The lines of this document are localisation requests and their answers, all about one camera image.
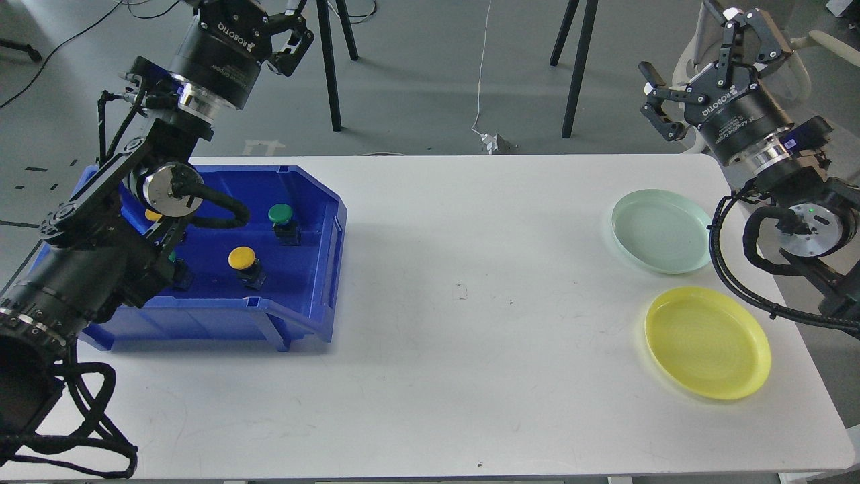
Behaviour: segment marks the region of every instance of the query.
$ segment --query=power plug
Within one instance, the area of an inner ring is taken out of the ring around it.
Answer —
[[[504,140],[498,133],[492,135],[489,133],[482,134],[481,141],[487,146],[487,154],[489,155],[508,154],[513,148],[517,147]]]

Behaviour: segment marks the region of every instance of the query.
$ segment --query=robotiq logo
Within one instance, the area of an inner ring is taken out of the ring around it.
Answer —
[[[248,42],[247,40],[243,39],[241,36],[239,36],[239,34],[236,33],[235,30],[230,30],[229,28],[227,28],[227,26],[224,25],[223,22],[218,22],[218,30],[227,34],[228,37],[235,40],[236,43],[238,43],[240,46],[245,47],[248,52],[251,52],[251,49],[253,49],[256,45],[254,42]]]
[[[738,95],[738,88],[736,88],[734,86],[734,84],[732,84],[732,87],[728,88],[728,92],[726,94],[723,94],[722,96],[720,96],[719,99],[714,101],[713,104],[711,104],[710,106],[705,108],[704,111],[702,111],[702,116],[710,115],[711,113],[716,111],[717,108],[722,106],[726,101],[728,101],[729,99],[731,99],[732,97],[737,96],[737,95]]]

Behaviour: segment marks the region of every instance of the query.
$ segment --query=black stand leg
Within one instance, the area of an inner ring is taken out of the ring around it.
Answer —
[[[564,10],[564,18],[562,19],[562,27],[558,29],[556,37],[556,46],[552,48],[552,56],[550,57],[550,65],[558,65],[558,58],[562,56],[564,42],[568,39],[570,33],[570,25],[574,22],[576,9],[580,6],[580,0],[570,0],[567,9]]]
[[[355,37],[353,37],[353,24],[349,22],[349,12],[347,11],[346,0],[336,0],[337,11],[341,15],[341,28],[343,28],[343,36],[347,39],[347,50],[349,51],[350,60],[359,59],[359,51],[355,48]]]
[[[16,51],[26,52],[33,62],[41,62],[42,55],[29,44],[22,44],[13,40],[0,39],[0,47],[15,49]]]
[[[316,14],[320,17],[320,37],[322,37],[322,64],[325,66],[325,84],[329,88],[329,111],[331,111],[332,131],[341,131],[341,103],[337,97],[335,78],[335,53],[331,44],[329,25],[329,6],[326,0],[316,0]]]
[[[580,89],[582,88],[582,76],[586,70],[586,58],[588,48],[591,45],[591,34],[594,30],[594,17],[597,16],[597,0],[586,1],[585,17],[582,19],[582,31],[580,32],[580,45],[576,49],[576,63],[574,64],[574,75],[570,79],[570,92],[568,94],[568,106],[564,111],[564,123],[562,125],[562,138],[570,138],[574,129],[574,117],[576,116],[576,104],[580,100]]]

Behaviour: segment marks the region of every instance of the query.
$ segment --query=gray floor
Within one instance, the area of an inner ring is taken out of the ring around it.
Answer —
[[[171,3],[152,0],[133,8],[137,15],[147,16]],[[283,3],[263,2],[269,11]],[[672,0],[600,3],[574,137],[563,140],[562,115],[579,17],[561,64],[550,67],[548,60],[566,3],[492,2],[478,130],[499,133],[517,145],[520,153],[685,149],[679,143],[664,142],[639,114],[643,80],[636,64],[650,60],[668,78],[693,35],[698,4]],[[860,47],[856,30],[850,31],[844,21],[834,19],[824,0],[761,3],[789,36],[820,29]],[[309,4],[306,16],[311,29],[318,32],[314,3]],[[350,13],[358,14],[369,11],[371,0],[347,0],[347,4]],[[195,154],[266,154],[265,146],[256,141],[277,141],[283,147],[275,150],[276,155],[482,152],[483,144],[470,127],[476,116],[488,1],[378,0],[378,4],[375,16],[353,26],[361,56],[358,62],[348,59],[342,35],[333,24],[342,132],[331,131],[322,54],[316,42],[292,77],[264,69],[245,110],[222,111],[214,125],[215,138],[211,143],[201,142]],[[47,55],[113,5],[111,0],[0,2],[0,38],[24,40]],[[93,162],[97,150],[95,100],[101,90],[121,90],[124,83],[116,72],[126,69],[137,55],[168,65],[190,22],[189,10],[180,4],[157,20],[138,20],[120,7],[60,50],[33,87],[0,110],[0,220],[6,222],[0,224],[1,283],[16,273],[33,249],[37,238],[32,225],[69,193],[81,166]],[[830,148],[832,174],[857,180],[857,68],[820,48],[807,49],[802,57],[814,93],[805,105],[792,106],[789,112],[798,121],[812,114],[827,117],[837,127]],[[0,102],[26,85],[37,68],[23,54],[0,50]],[[790,81],[777,74],[773,82],[778,94],[791,98],[794,86]],[[108,108],[109,132],[126,110],[120,102],[114,104]],[[128,136],[137,135],[140,127],[132,125]],[[47,171],[28,171],[28,167]],[[858,253],[855,246],[850,247],[833,264],[846,270],[857,261]],[[817,293],[805,282],[784,280],[780,287],[790,305],[814,309]],[[802,335],[843,421],[848,426],[860,423],[856,397],[860,346],[839,333],[815,328],[802,328]],[[860,476],[848,479],[853,481],[843,482],[860,481]],[[763,484],[778,479],[775,475],[676,476],[636,478],[635,482]]]

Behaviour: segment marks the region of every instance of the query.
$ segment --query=yellow button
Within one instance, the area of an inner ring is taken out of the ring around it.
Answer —
[[[144,217],[150,222],[158,222],[162,218],[162,215],[147,208],[144,212]]]
[[[227,258],[227,261],[230,263],[230,267],[235,270],[245,270],[251,265],[254,264],[256,260],[256,254],[254,254],[254,249],[250,247],[241,246],[233,249],[230,252],[230,256]]]

